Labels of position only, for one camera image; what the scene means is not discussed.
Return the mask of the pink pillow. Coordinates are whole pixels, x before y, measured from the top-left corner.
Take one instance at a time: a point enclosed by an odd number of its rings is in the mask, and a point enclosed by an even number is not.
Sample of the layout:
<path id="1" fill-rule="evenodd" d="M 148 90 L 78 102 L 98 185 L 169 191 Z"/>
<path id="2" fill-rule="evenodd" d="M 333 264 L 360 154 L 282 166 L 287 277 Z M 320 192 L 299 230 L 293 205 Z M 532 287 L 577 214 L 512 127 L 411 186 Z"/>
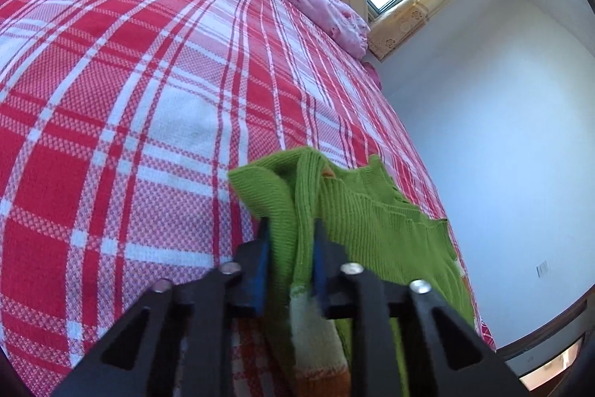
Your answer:
<path id="1" fill-rule="evenodd" d="M 327 33 L 351 57 L 361 60 L 368 48 L 367 22 L 341 0 L 286 0 Z"/>

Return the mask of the green striped knit sweater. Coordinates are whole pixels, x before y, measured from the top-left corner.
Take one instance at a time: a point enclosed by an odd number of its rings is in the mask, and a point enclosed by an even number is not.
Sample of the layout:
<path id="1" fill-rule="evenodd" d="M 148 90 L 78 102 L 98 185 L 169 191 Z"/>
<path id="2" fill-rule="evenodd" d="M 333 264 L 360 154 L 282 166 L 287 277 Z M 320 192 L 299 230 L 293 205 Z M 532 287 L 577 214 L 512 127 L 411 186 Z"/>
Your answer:
<path id="1" fill-rule="evenodd" d="M 378 156 L 345 169 L 299 147 L 235 168 L 229 179 L 251 215 L 268 226 L 267 338 L 296 396 L 351 390 L 351 324 L 325 318 L 313 296 L 317 237 L 345 252 L 336 276 L 371 272 L 400 285 L 425 280 L 476 323 L 448 221 L 410 202 Z"/>

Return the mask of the wall socket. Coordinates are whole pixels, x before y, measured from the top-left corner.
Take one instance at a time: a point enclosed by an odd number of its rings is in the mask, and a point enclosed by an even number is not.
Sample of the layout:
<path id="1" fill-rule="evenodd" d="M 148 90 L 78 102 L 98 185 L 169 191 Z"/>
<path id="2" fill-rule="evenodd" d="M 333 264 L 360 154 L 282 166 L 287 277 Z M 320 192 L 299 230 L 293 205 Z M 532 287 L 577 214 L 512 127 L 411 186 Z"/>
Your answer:
<path id="1" fill-rule="evenodd" d="M 547 261 L 541 262 L 540 265 L 537 265 L 537 277 L 543 278 L 544 275 L 547 275 L 549 272 L 549 264 Z"/>

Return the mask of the right yellow curtain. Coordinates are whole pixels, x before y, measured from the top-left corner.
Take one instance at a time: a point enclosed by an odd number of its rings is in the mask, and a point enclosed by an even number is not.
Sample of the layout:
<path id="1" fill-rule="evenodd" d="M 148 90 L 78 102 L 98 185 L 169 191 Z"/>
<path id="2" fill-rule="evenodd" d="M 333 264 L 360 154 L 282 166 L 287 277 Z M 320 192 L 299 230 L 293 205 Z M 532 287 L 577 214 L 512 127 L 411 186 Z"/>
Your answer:
<path id="1" fill-rule="evenodd" d="M 384 61 L 452 0 L 402 0 L 381 14 L 368 36 L 369 51 Z"/>

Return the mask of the pink cloth beside bed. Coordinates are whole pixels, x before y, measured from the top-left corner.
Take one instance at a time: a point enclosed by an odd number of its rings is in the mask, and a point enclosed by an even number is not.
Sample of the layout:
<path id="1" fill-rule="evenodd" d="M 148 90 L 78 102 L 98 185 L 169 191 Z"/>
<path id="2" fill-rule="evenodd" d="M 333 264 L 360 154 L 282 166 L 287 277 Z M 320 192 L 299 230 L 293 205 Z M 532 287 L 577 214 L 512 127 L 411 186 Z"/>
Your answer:
<path id="1" fill-rule="evenodd" d="M 368 74 L 370 80 L 373 82 L 373 84 L 377 86 L 377 89 L 382 90 L 380 75 L 378 74 L 378 71 L 376 70 L 374 65 L 369 63 L 368 61 L 363 61 L 361 64 L 364 70 L 366 71 L 366 74 Z"/>

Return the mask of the red plaid bed sheet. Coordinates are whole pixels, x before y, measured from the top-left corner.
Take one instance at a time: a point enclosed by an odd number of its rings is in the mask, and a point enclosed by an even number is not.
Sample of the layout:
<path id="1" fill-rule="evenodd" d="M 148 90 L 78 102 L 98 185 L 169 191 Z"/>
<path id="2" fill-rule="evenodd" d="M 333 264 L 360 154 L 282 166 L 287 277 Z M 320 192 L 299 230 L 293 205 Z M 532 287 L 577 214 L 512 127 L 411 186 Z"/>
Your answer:
<path id="1" fill-rule="evenodd" d="M 299 146 L 438 191 L 360 61 L 285 0 L 1 0 L 1 348 L 47 396 L 145 288 L 228 261 L 231 169 Z"/>

